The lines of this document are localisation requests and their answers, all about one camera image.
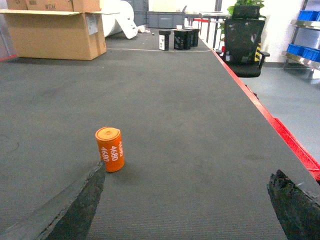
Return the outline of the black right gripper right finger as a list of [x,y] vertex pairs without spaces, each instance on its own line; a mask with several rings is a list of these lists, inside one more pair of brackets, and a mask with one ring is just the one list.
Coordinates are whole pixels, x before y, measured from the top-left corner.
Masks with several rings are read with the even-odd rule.
[[267,192],[288,240],[320,238],[320,199],[302,190],[280,169],[271,174]]

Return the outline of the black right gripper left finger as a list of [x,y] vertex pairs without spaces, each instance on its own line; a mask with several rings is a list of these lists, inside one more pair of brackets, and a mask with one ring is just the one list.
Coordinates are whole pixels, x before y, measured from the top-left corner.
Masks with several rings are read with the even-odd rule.
[[84,240],[90,230],[106,177],[98,163],[26,218],[0,234],[2,240]]

